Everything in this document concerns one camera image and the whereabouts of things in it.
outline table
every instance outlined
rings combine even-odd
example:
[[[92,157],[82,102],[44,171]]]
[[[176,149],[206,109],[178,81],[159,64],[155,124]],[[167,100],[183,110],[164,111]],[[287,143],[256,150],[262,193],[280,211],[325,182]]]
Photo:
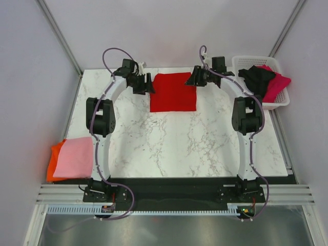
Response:
[[[145,72],[191,72],[193,68],[149,68]],[[86,100],[99,97],[110,73],[85,70],[67,139],[90,136]],[[195,112],[149,112],[149,94],[127,88],[114,104],[116,129],[109,149],[112,177],[231,177],[239,168],[239,143],[231,125],[232,104],[213,83],[197,88]],[[287,176],[268,111],[257,137],[255,166],[264,176]]]

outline cloth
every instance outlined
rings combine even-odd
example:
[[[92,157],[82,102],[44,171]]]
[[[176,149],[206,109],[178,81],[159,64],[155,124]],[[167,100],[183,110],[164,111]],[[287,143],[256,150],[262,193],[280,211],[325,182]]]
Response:
[[[157,74],[150,94],[150,112],[196,111],[196,87],[186,86],[191,73]]]
[[[62,142],[58,143],[57,145],[54,145],[51,147],[51,158],[50,158],[50,162],[48,165],[48,169],[47,169],[47,178],[46,181],[47,182],[56,182],[56,181],[62,181],[62,180],[66,180],[66,178],[55,178],[53,176],[56,167],[57,167],[57,162],[58,162],[58,156],[60,153],[60,150],[63,146],[63,144],[65,143],[66,139],[64,139]]]
[[[269,66],[263,65],[259,68],[266,69],[268,71],[272,71]],[[273,103],[276,100],[277,95],[291,83],[291,79],[282,76],[279,73],[276,73],[276,76],[270,80],[268,85],[268,90],[263,98],[263,102],[265,103]]]
[[[240,69],[238,76],[244,78],[247,88],[253,92],[254,95],[260,95],[264,98],[268,90],[269,82],[276,77],[276,74],[267,69],[252,66],[248,70]]]
[[[58,156],[56,178],[90,178],[93,167],[92,137],[67,139]]]

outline plastic basket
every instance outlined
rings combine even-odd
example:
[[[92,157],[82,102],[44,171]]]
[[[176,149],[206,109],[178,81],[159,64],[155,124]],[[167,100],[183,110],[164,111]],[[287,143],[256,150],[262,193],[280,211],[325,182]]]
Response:
[[[232,58],[233,71],[236,74],[237,82],[240,83],[245,89],[247,89],[244,78],[238,77],[238,70],[249,69],[251,66],[269,66],[274,72],[282,74],[282,70],[278,61],[272,57],[266,56],[250,56],[250,55],[238,55]],[[263,109],[273,110],[279,106],[286,106],[290,102],[287,88],[283,89],[276,97],[274,103],[263,103]]]

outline dark red cloth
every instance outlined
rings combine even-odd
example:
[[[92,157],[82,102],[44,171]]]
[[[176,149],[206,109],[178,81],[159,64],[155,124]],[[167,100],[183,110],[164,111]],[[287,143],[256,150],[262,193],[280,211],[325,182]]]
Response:
[[[264,68],[266,70],[272,71],[272,69],[266,65],[260,66],[259,68]],[[268,90],[263,98],[265,103],[273,103],[276,100],[277,95],[287,87],[292,81],[290,78],[284,77],[279,73],[275,73],[276,76],[270,80],[268,85]]]
[[[150,94],[150,112],[196,111],[196,87],[186,86],[191,73],[157,74]]]

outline pink cloth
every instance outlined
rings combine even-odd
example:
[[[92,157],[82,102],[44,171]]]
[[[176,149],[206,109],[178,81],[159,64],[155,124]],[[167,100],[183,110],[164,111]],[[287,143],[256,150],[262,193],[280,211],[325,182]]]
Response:
[[[67,139],[60,149],[56,178],[90,178],[93,166],[91,137]]]
[[[266,70],[272,71],[267,65],[259,66],[259,68],[264,68]],[[268,90],[263,98],[265,103],[273,103],[276,100],[277,95],[287,87],[292,81],[290,78],[286,78],[279,73],[275,73],[276,77],[271,79],[268,85]]]

